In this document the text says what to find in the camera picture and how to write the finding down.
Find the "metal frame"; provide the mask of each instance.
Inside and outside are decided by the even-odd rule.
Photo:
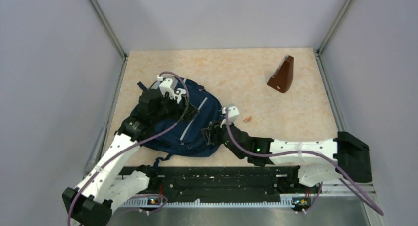
[[[158,205],[149,205],[148,198],[132,199],[126,201],[120,208],[157,208]],[[167,203],[167,208],[293,208],[293,197],[282,196],[280,202],[261,203],[201,203],[200,199],[194,202]]]
[[[340,12],[338,13],[337,17],[335,18],[334,22],[331,25],[331,28],[328,30],[327,34],[325,35],[324,40],[321,43],[321,46],[318,49],[318,54],[319,56],[321,56],[330,39],[332,38],[332,36],[334,35],[334,33],[336,32],[338,26],[340,25],[341,21],[344,19],[344,16],[346,15],[347,11],[349,10],[350,6],[352,5],[354,0],[346,0],[346,2],[344,2],[343,7],[341,8]]]
[[[127,53],[123,50],[122,45],[120,44],[119,40],[116,37],[116,34],[113,32],[112,27],[110,26],[109,22],[107,21],[105,14],[103,13],[102,9],[99,6],[97,0],[88,0],[91,4],[94,13],[96,14],[97,18],[99,19],[100,23],[102,24],[104,31],[106,32],[107,36],[109,37],[110,41],[112,42],[113,46],[116,48],[119,55],[125,59],[127,57]]]
[[[118,78],[117,85],[115,87],[115,92],[113,94],[111,109],[110,109],[108,117],[107,117],[107,122],[105,124],[105,127],[102,128],[102,130],[99,133],[99,136],[98,136],[98,139],[96,141],[94,150],[93,150],[93,152],[91,154],[91,157],[89,159],[89,162],[86,166],[86,172],[90,172],[90,170],[91,170],[90,168],[92,167],[92,165],[94,166],[99,161],[100,157],[102,156],[102,152],[105,149],[105,144],[106,144],[106,141],[107,141],[108,136],[109,136],[110,125],[112,123],[113,114],[114,114],[114,110],[115,110],[115,106],[116,106],[116,101],[117,101],[117,98],[118,98],[118,95],[119,95],[123,75],[124,75],[125,68],[126,68],[127,61],[128,61],[127,53],[123,50],[123,47],[121,46],[120,42],[118,41],[116,34],[114,33],[114,31],[111,28],[109,22],[107,21],[107,19],[104,15],[102,9],[100,8],[97,0],[88,0],[88,1],[91,4],[95,14],[97,15],[100,23],[102,24],[104,30],[106,31],[106,33],[107,33],[110,41],[112,42],[113,46],[115,47],[115,49],[117,50],[119,55],[123,58],[123,62],[122,62],[122,66],[120,68],[119,78]],[[345,124],[344,124],[344,118],[343,118],[341,110],[339,108],[339,105],[338,105],[338,102],[337,102],[337,99],[336,99],[336,95],[334,93],[334,89],[332,87],[327,69],[326,69],[326,67],[324,65],[324,62],[323,62],[323,59],[322,59],[322,55],[323,55],[324,51],[326,50],[327,45],[329,44],[332,36],[338,30],[338,26],[343,21],[346,13],[348,12],[348,10],[349,10],[349,8],[350,8],[350,6],[352,5],[353,2],[354,2],[354,0],[346,0],[345,1],[345,3],[342,6],[338,16],[336,17],[336,19],[333,22],[331,28],[329,29],[328,33],[326,34],[321,46],[319,47],[318,50],[314,51],[315,56],[316,56],[316,61],[318,63],[319,71],[321,73],[322,80],[323,80],[323,83],[324,83],[324,86],[325,86],[325,90],[326,90],[327,95],[328,95],[331,110],[332,110],[332,113],[334,115],[334,119],[335,119],[335,122],[336,122],[336,125],[337,125],[337,129],[339,131],[344,131],[346,129]],[[323,188],[323,192],[324,192],[323,195],[324,196],[331,196],[331,197],[353,196],[353,194],[347,188],[345,188],[345,186],[342,186],[342,185],[337,184],[337,183],[332,183],[332,182],[324,183],[323,187],[324,187]],[[366,190],[366,192],[370,193],[374,200],[377,200],[377,197],[376,197],[375,192],[374,192],[373,184],[363,184],[363,189]],[[376,212],[374,212],[373,210],[371,210],[367,206],[365,206],[365,211],[366,211],[366,214],[368,216],[370,225],[372,225],[372,226],[385,226],[385,225],[387,225],[385,223],[385,219],[383,217],[379,216]]]

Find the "beige tabletop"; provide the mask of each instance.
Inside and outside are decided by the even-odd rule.
[[[286,93],[266,85],[283,57],[294,57],[294,78]],[[255,137],[287,141],[315,141],[336,137],[337,127],[312,48],[211,49],[132,51],[123,76],[110,133],[138,102],[137,83],[150,86],[162,71],[196,81],[222,105],[234,103],[240,111],[235,125]],[[243,120],[252,117],[252,121]],[[113,141],[109,136],[106,149]],[[152,165],[166,153],[142,147],[126,166]],[[160,166],[252,166],[221,146],[210,157],[175,155]]]

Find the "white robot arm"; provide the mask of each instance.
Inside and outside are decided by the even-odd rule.
[[[176,78],[158,75],[157,79],[154,88],[139,97],[137,106],[122,122],[112,144],[93,170],[76,187],[63,192],[62,199],[72,220],[85,226],[106,225],[113,212],[147,189],[150,176],[156,174],[152,168],[142,165],[123,180],[115,181],[128,159],[141,148],[139,142],[158,136],[150,137],[155,125],[165,119],[191,121],[198,113],[188,104],[187,91],[176,88]]]
[[[203,130],[206,141],[224,144],[239,159],[247,157],[248,162],[256,166],[297,163],[297,171],[292,177],[295,182],[307,187],[345,178],[336,165],[355,182],[372,180],[369,147],[348,132],[338,132],[333,139],[312,142],[251,137],[233,124],[240,114],[237,107],[226,105],[222,114],[228,117],[229,122],[225,118],[220,123],[211,123]]]

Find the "black mounting plate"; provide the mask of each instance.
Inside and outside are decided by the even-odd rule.
[[[119,175],[130,175],[136,167],[124,167]],[[255,203],[280,202],[289,184],[284,175],[294,167],[160,167],[141,194],[162,193],[170,202]],[[318,187],[297,186],[292,192],[316,193]]]

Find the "purple cable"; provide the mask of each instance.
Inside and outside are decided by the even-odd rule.
[[[176,74],[174,74],[174,73],[172,73],[172,72],[161,72],[160,73],[160,75],[163,75],[163,74],[170,74],[170,75],[173,75],[175,78],[177,78],[179,81],[180,81],[180,83],[183,85],[183,87],[184,87],[184,89],[186,90],[186,97],[187,97],[187,99],[189,99],[190,98],[190,94],[189,94],[189,90],[187,89],[187,86],[186,86],[186,84],[184,83],[184,81],[178,76],[178,75],[176,75]],[[179,119],[179,121],[178,122],[176,122],[176,123],[174,123],[172,126],[170,126],[169,128],[167,128],[167,129],[165,129],[164,131],[162,131],[162,132],[160,132],[160,133],[158,133],[158,134],[156,134],[156,135],[154,135],[154,136],[151,136],[151,137],[149,137],[149,138],[147,138],[147,139],[145,139],[145,140],[142,140],[142,141],[140,141],[140,142],[138,142],[138,143],[136,143],[136,144],[133,144],[133,145],[131,145],[131,146],[129,146],[129,147],[127,147],[126,149],[124,149],[124,150],[122,150],[121,152],[119,152],[119,153],[117,153],[117,154],[115,154],[113,157],[111,157],[110,159],[108,159],[102,166],[100,166],[100,168],[105,168],[109,163],[111,163],[112,161],[114,161],[118,156],[120,156],[121,154],[123,154],[123,153],[125,153],[125,152],[127,152],[127,151],[129,151],[129,150],[131,150],[132,148],[135,148],[135,147],[137,147],[137,146],[139,146],[139,145],[142,145],[142,144],[144,144],[145,142],[148,142],[148,141],[151,141],[151,140],[153,140],[153,139],[155,139],[155,138],[158,138],[158,137],[160,137],[160,136],[162,136],[162,135],[164,135],[164,134],[166,134],[167,132],[169,132],[170,130],[172,130],[173,128],[175,128],[175,126],[177,126],[177,124],[183,119],[183,117],[184,117],[184,115],[186,115],[186,111],[187,111],[187,107],[184,109],[184,112],[183,112],[183,114],[181,115],[181,117],[180,117],[180,119]],[[83,193],[83,191],[84,190],[86,190],[86,188],[87,188],[87,186],[91,183],[91,181],[93,180],[93,179],[95,179],[95,177],[97,176],[99,174],[99,172],[95,172],[87,181],[86,181],[86,183],[80,188],[80,190],[77,192],[77,194],[75,195],[75,197],[74,197],[74,199],[72,200],[72,202],[71,202],[71,205],[70,205],[70,208],[68,209],[68,214],[67,214],[67,226],[71,226],[71,214],[72,214],[72,211],[74,210],[74,205],[75,205],[75,203],[77,202],[77,200],[78,200],[78,198],[80,197],[80,195]]]
[[[316,196],[313,199],[313,201],[312,201],[311,205],[309,206],[309,208],[305,210],[305,214],[307,214],[312,209],[312,207],[316,204],[316,200],[318,200],[318,197],[319,197],[319,195],[322,192],[322,185],[323,185],[323,183],[321,183],[321,185],[319,185],[318,193],[316,194]]]
[[[286,155],[286,154],[293,154],[293,153],[307,153],[307,154],[312,154],[315,156],[319,156],[323,159],[325,159],[326,161],[328,161],[329,163],[331,163],[343,176],[344,178],[346,178],[359,192],[360,194],[366,198],[366,200],[368,201],[368,203],[370,203],[370,205],[372,206],[371,208],[376,211],[378,214],[380,215],[384,215],[383,211],[381,210],[381,208],[379,208],[379,206],[376,205],[375,202],[373,202],[373,200],[367,195],[367,193],[365,191],[363,191],[363,189],[360,188],[360,186],[340,167],[338,166],[338,164],[336,162],[334,162],[333,160],[329,159],[328,157],[326,157],[325,155],[321,154],[321,153],[316,153],[314,151],[287,151],[287,152],[283,152],[283,153],[272,153],[272,154],[259,154],[259,153],[252,153],[247,151],[246,149],[244,149],[242,146],[240,146],[240,144],[238,144],[238,142],[234,139],[234,136],[232,135],[231,132],[231,128],[230,128],[230,123],[229,123],[229,118],[228,118],[228,109],[225,109],[226,113],[225,113],[225,120],[226,120],[226,130],[228,131],[228,135],[231,138],[232,143],[234,143],[234,145],[239,148],[242,152],[255,156],[255,157],[276,157],[276,156],[282,156],[282,155]]]
[[[344,184],[344,185],[346,185],[346,187],[348,188],[348,189],[350,189],[353,193],[354,193],[354,195],[355,196],[357,196],[361,201],[363,201],[363,203],[364,204],[366,204],[366,205],[368,205],[370,208],[372,208],[373,209],[373,206],[368,202],[368,201],[366,201],[363,197],[361,197],[361,195],[359,195],[353,188],[351,188],[350,187],[350,185],[348,185],[343,179],[341,179],[340,178],[340,181]]]

